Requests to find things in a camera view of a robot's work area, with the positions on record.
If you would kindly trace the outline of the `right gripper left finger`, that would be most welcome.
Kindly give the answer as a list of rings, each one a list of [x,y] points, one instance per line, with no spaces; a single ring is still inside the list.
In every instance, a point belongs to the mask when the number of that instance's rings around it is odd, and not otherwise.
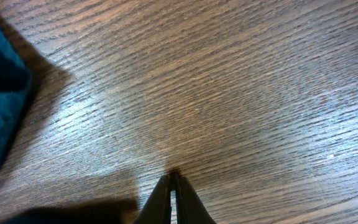
[[[161,176],[133,224],[170,224],[170,179]]]

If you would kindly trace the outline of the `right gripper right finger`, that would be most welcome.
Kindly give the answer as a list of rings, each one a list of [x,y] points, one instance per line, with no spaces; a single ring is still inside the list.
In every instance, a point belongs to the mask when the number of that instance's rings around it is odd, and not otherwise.
[[[174,184],[179,224],[216,224],[186,177],[176,175]]]

